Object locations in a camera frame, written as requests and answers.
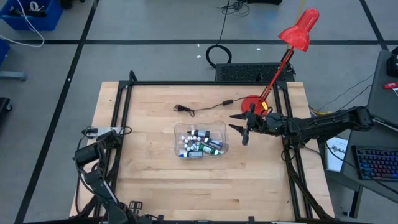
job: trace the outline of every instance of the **keyboard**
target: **keyboard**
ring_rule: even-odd
[[[258,81],[259,74],[263,82],[271,82],[280,63],[230,63],[217,64],[216,81]],[[294,81],[293,70],[285,67],[277,81]]]
[[[353,146],[352,152],[359,178],[398,182],[398,149],[373,146]]]

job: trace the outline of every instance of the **lamp base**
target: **lamp base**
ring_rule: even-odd
[[[261,115],[261,112],[262,112],[262,114],[267,114],[268,113],[268,109],[266,109],[264,111],[264,107],[262,106],[261,103],[259,103],[259,98],[260,98],[259,95],[249,95],[249,96],[247,96],[247,98],[243,99],[242,105],[241,105],[242,112],[244,113],[246,111],[249,111],[250,110],[250,105],[252,103],[254,103],[256,105],[256,107],[254,108],[254,113],[255,114]]]

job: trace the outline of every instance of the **wooden tabletop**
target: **wooden tabletop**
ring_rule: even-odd
[[[99,93],[93,126],[111,123],[118,83],[104,82]],[[310,116],[303,83],[288,83],[293,115]],[[144,203],[142,213],[165,215],[166,220],[294,220],[285,162],[280,158],[280,137],[250,133],[249,144],[242,146],[241,135],[227,127],[229,151],[217,158],[184,160],[174,153],[174,126],[224,121],[245,126],[229,116],[241,112],[241,102],[197,111],[192,118],[175,112],[181,104],[206,108],[227,99],[260,94],[261,86],[133,86],[127,126],[132,133],[124,137],[116,187],[117,198],[129,204]],[[126,91],[123,91],[122,102]],[[285,113],[283,93],[280,92]],[[276,110],[273,93],[268,104]],[[314,140],[307,147],[318,150]],[[334,217],[320,156],[301,150],[309,191]],[[302,194],[297,188],[301,216],[305,217]],[[80,187],[79,207],[92,197]],[[75,215],[74,203],[71,215]]]

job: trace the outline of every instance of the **red lamp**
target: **red lamp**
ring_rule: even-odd
[[[287,28],[279,34],[278,37],[290,44],[292,47],[287,49],[284,57],[282,58],[282,63],[279,66],[278,71],[276,72],[269,86],[267,86],[261,93],[261,96],[250,95],[247,98],[243,99],[241,105],[242,112],[250,110],[250,104],[255,103],[256,107],[254,113],[267,114],[268,106],[266,98],[271,91],[271,87],[275,83],[281,71],[283,71],[285,65],[293,56],[293,49],[296,47],[304,52],[307,51],[308,46],[310,45],[310,31],[317,22],[318,18],[319,11],[317,9],[307,9],[306,11],[304,11],[304,13],[301,15],[300,19],[294,26]]]

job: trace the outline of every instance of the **gray floor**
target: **gray floor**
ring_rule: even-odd
[[[58,27],[44,32],[48,40],[79,40],[93,0],[64,11]],[[385,40],[398,40],[394,20],[395,0],[366,0]],[[100,0],[88,40],[201,40],[217,39],[223,15],[216,9],[225,0]],[[251,4],[247,17],[228,16],[224,39],[277,40],[291,26],[300,1],[284,0],[280,6]],[[313,40],[377,40],[357,0],[307,0],[305,7],[320,10]],[[0,21],[2,35],[13,39],[38,39],[16,32]],[[278,62],[285,45],[226,45],[233,62]],[[208,45],[85,45],[71,80],[66,102],[25,221],[66,218],[75,190],[72,157],[80,130],[91,124],[101,82],[127,79],[134,70],[139,80],[214,80],[215,71],[205,60]],[[347,88],[373,73],[380,45],[312,45],[296,51],[292,63],[297,81],[304,82],[308,101],[319,108]],[[9,97],[14,110],[0,132],[0,178],[3,206],[0,219],[12,223],[21,204],[55,105],[67,76],[76,45],[45,45],[33,49],[12,45],[2,70],[23,71],[25,82],[0,80],[0,96]],[[226,55],[214,50],[214,62]],[[337,110],[371,83],[360,84],[324,110]],[[369,91],[349,106],[365,105]],[[398,205],[365,190],[359,217],[342,215],[351,206],[353,192],[329,182],[335,214],[342,220],[393,223]]]

